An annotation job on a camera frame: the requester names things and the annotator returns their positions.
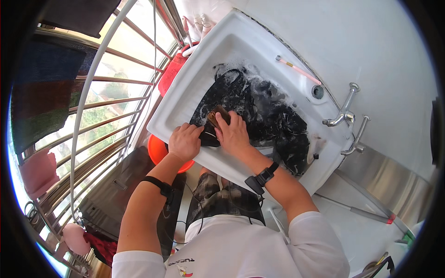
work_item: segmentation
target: hand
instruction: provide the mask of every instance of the hand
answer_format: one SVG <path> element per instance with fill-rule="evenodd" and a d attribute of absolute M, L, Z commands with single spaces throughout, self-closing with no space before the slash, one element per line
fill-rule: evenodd
<path fill-rule="evenodd" d="M 169 154 L 173 154 L 184 163 L 192 160 L 199 153 L 201 139 L 198 137 L 203 130 L 204 126 L 196 127 L 187 123 L 175 128 L 168 141 Z"/>
<path fill-rule="evenodd" d="M 219 124 L 215 128 L 216 137 L 221 146 L 231 155 L 237 157 L 241 153 L 251 147 L 249 143 L 249 135 L 247 134 L 246 122 L 235 111 L 230 111 L 230 125 L 221 116 L 221 113 L 215 114 L 216 121 Z"/>

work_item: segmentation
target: forearm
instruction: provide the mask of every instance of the forearm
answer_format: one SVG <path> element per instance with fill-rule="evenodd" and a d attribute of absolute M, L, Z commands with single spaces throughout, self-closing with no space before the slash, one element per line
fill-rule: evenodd
<path fill-rule="evenodd" d="M 147 176 L 172 184 L 183 162 L 168 154 Z M 146 250 L 161 253 L 156 232 L 156 222 L 164 207 L 166 197 L 161 190 L 148 181 L 142 181 L 128 201 L 122 218 L 117 251 Z"/>
<path fill-rule="evenodd" d="M 238 155 L 255 175 L 260 174 L 272 161 L 254 147 L 246 148 Z M 274 177 L 265 185 L 267 191 L 283 206 L 290 222 L 295 216 L 306 211 L 318 211 L 307 190 L 287 170 L 278 167 Z"/>

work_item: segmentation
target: white t-shirt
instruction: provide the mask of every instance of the white t-shirt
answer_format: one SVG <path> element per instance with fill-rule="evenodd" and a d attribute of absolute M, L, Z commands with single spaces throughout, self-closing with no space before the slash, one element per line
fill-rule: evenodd
<path fill-rule="evenodd" d="M 113 257 L 113 278 L 343 278 L 349 263 L 340 240 L 315 211 L 295 217 L 285 237 L 255 219 L 217 215 L 193 222 L 186 242 L 164 265 L 162 256 L 125 251 Z"/>

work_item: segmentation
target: chrome faucet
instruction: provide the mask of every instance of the chrome faucet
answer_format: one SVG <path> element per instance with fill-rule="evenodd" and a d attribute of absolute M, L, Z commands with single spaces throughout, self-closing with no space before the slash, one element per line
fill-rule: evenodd
<path fill-rule="evenodd" d="M 366 124 L 371 120 L 371 118 L 367 115 L 363 115 L 363 122 L 360 126 L 359 133 L 357 134 L 356 139 L 354 140 L 354 143 L 352 144 L 351 148 L 349 150 L 341 151 L 340 154 L 344 156 L 348 156 L 352 154 L 353 152 L 357 151 L 359 153 L 363 153 L 364 149 L 366 148 L 363 144 L 360 143 L 360 139 L 363 135 L 364 128 L 366 127 Z"/>
<path fill-rule="evenodd" d="M 349 111 L 349 107 L 351 106 L 352 99 L 359 91 L 360 87 L 356 83 L 354 82 L 349 83 L 349 95 L 346 98 L 346 101 L 344 102 L 341 110 L 338 112 L 337 118 L 323 120 L 322 121 L 323 125 L 337 126 L 343 121 L 349 121 L 349 127 L 351 129 L 352 126 L 354 125 L 355 115 L 354 113 Z"/>

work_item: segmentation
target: white sink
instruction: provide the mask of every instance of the white sink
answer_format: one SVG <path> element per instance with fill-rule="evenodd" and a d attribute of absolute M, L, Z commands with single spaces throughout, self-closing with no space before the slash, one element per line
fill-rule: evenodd
<path fill-rule="evenodd" d="M 312 81 L 283 63 L 283 59 L 306 70 L 306 66 L 292 52 L 261 25 L 233 10 L 224 17 L 199 44 L 173 81 L 166 96 L 147 125 L 148 131 L 168 142 L 173 130 L 189 122 L 204 94 L 214 83 L 213 67 L 220 63 L 244 63 L 255 65 L 260 72 L 277 84 L 297 104 L 298 114 L 307 123 L 308 137 L 326 139 L 314 160 L 299 181 L 312 195 L 338 167 L 343 159 L 340 151 L 349 149 L 353 138 L 346 139 L 348 127 L 322 125 L 322 120 L 335 117 L 338 109 L 327 93 L 321 99 L 312 96 Z M 222 177 L 252 191 L 244 180 L 252 172 L 221 147 L 201 147 L 194 159 Z M 266 199 L 274 199 L 268 192 Z"/>

